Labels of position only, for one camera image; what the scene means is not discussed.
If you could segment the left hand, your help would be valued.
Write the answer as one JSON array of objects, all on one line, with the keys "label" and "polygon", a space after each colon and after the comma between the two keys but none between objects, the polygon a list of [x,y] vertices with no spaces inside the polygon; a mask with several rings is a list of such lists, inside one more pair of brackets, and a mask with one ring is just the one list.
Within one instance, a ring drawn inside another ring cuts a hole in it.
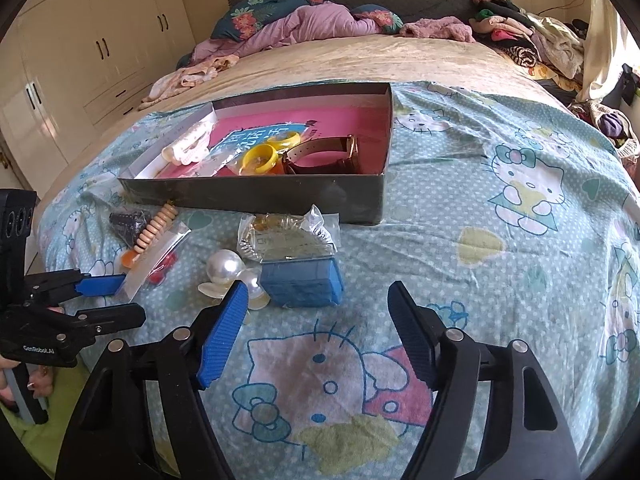
[{"label": "left hand", "polygon": [[[15,404],[14,395],[6,379],[6,371],[17,367],[18,362],[8,360],[3,356],[0,358],[1,368],[1,402],[11,406]],[[34,394],[35,398],[46,398],[53,392],[54,374],[53,368],[38,365],[29,375],[27,389]]]}]

